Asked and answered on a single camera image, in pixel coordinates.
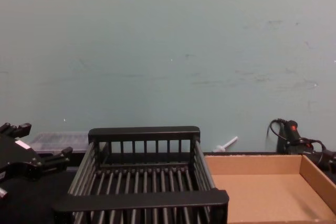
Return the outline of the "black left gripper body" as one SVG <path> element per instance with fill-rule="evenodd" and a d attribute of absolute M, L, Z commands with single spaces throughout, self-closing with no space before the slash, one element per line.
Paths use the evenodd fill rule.
<path fill-rule="evenodd" d="M 39 179 L 42 163 L 29 145 L 1 134 L 1 182 L 15 177 Z"/>

